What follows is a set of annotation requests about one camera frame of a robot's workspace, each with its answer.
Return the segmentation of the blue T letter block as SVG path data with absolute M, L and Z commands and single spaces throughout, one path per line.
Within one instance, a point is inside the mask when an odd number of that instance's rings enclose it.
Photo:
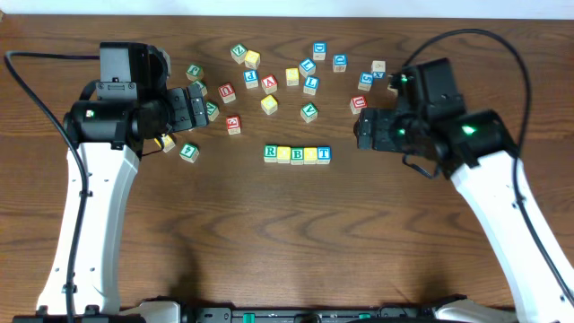
M 317 164 L 329 164 L 331 160 L 331 148 L 329 146 L 319 146 L 317 149 Z

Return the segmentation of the green B letter block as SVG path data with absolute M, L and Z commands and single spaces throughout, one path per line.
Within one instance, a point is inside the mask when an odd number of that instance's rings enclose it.
M 303 147 L 292 147 L 291 148 L 291 165 L 303 165 L 304 164 L 304 148 Z

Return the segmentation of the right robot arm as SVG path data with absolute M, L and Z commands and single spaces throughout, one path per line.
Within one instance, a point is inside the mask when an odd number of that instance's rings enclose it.
M 422 156 L 437 164 L 473 210 L 507 279 L 521 322 L 573 320 L 573 268 L 528 185 L 498 114 L 434 121 L 412 112 L 364 109 L 354 134 L 361 149 Z

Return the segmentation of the green R letter block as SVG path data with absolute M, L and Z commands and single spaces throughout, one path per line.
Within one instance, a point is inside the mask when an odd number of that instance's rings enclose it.
M 277 162 L 277 149 L 277 145 L 267 144 L 264 149 L 264 161 Z

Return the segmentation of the yellow O letter block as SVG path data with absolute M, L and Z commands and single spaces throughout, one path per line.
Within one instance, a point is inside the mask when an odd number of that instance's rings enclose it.
M 291 147 L 278 146 L 277 147 L 277 162 L 278 163 L 291 163 Z

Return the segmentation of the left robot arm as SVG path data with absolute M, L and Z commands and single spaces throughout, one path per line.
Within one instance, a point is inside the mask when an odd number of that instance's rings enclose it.
M 209 123 L 204 90 L 192 83 L 150 99 L 79 100 L 65 115 L 72 138 L 57 253 L 36 312 L 16 322 L 192 322 L 166 298 L 120 308 L 117 269 L 126 201 L 146 139 Z

